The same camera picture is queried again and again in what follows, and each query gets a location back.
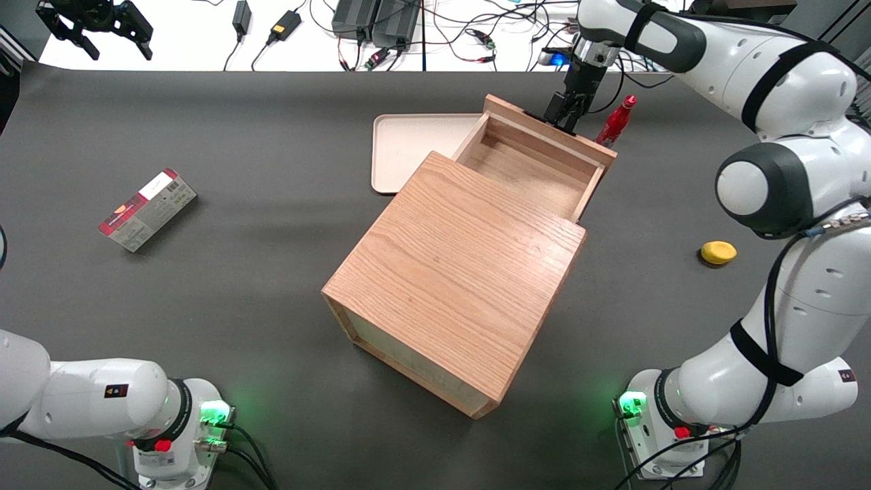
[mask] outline red bottle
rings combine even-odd
[[[608,116],[608,120],[605,121],[602,132],[596,137],[596,142],[599,145],[608,148],[614,146],[614,141],[617,141],[620,133],[622,133],[626,125],[629,124],[629,111],[632,110],[636,102],[638,102],[638,99],[634,95],[628,95],[626,96],[626,100],[623,101],[623,104]]]

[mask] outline beige tray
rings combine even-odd
[[[396,194],[429,152],[454,154],[481,114],[384,114],[372,131],[372,188]]]

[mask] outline cardboard box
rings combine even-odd
[[[135,252],[195,197],[197,193],[167,168],[100,223],[100,231]]]
[[[453,159],[424,160],[322,294],[355,344],[478,419],[520,369],[616,156],[488,96]]]

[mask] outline black mat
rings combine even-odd
[[[779,249],[715,201],[719,163],[754,142],[737,120],[676,80],[627,84],[639,102],[583,218],[589,240],[503,405],[479,421],[355,348],[319,293],[388,203],[369,189],[377,115],[480,111],[487,92],[542,111],[560,80],[32,65],[0,137],[0,324],[55,359],[151,359],[213,381],[283,489],[608,490],[623,475],[611,398],[725,335]],[[579,130],[595,135],[606,114]],[[164,167],[199,204],[129,254],[97,225]],[[699,265],[710,240],[735,244],[737,261]],[[860,381],[869,351],[864,332],[845,355]],[[833,417],[759,427],[736,488],[866,487],[868,410],[862,389]],[[114,460],[106,440],[66,445]],[[0,473],[3,489],[109,488],[28,447],[0,444]],[[259,484],[225,457],[213,488]]]

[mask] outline white table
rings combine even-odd
[[[337,0],[307,0],[299,10],[302,24],[285,42],[271,46],[257,63],[257,71],[341,71],[338,62],[337,45],[339,41],[331,32],[325,32],[312,19],[314,16],[322,26],[331,27],[333,12],[330,6],[335,6]],[[478,14],[499,13],[502,10],[497,5],[507,9],[517,6],[510,0],[425,0],[428,10],[433,10],[445,17],[456,20],[470,20]],[[681,0],[661,0],[664,6],[679,9]],[[236,0],[223,0],[217,6],[212,6],[205,0],[134,0],[139,10],[154,27],[151,47],[154,57],[145,60],[136,45],[108,32],[86,33],[86,36],[100,50],[100,58],[93,61],[84,50],[77,48],[70,41],[60,41],[52,37],[45,46],[45,51],[39,61],[46,65],[74,70],[139,70],[139,71],[220,71],[227,55],[236,44],[235,31],[230,25]],[[241,47],[230,61],[229,70],[251,70],[251,62],[263,47],[269,34],[269,29],[287,11],[300,6],[302,0],[248,0],[251,7],[251,24],[248,35]],[[568,17],[574,17],[576,3],[554,3],[547,6],[551,22],[563,22]],[[476,64],[457,59],[448,46],[431,44],[444,42],[444,38],[436,30],[431,12],[422,12],[426,18],[427,36],[427,70],[428,71],[493,71],[492,63]],[[436,19],[445,35],[455,37],[464,28],[441,18]],[[475,24],[471,27],[489,32],[493,21]],[[499,71],[525,71],[530,62],[530,54],[537,58],[541,48],[545,47],[551,34],[543,37],[537,43],[530,44],[531,38],[539,31],[541,24],[533,25],[526,20],[504,18],[498,22],[492,35],[498,51],[496,68]],[[418,25],[415,31],[415,41],[420,41],[422,29]],[[561,34],[554,39],[551,46],[566,46],[571,43],[571,35]],[[356,42],[341,40],[341,49],[345,59],[353,63],[356,58]],[[454,43],[454,49],[464,58],[480,58],[488,56],[488,51],[476,39],[469,35],[461,35]],[[362,64],[376,51],[371,43],[362,47]],[[421,71],[422,45],[414,44],[404,53],[393,68],[394,71]],[[383,71],[382,65],[377,70]],[[551,70],[552,67],[538,66],[535,70]],[[641,64],[627,64],[626,70],[642,71]]]

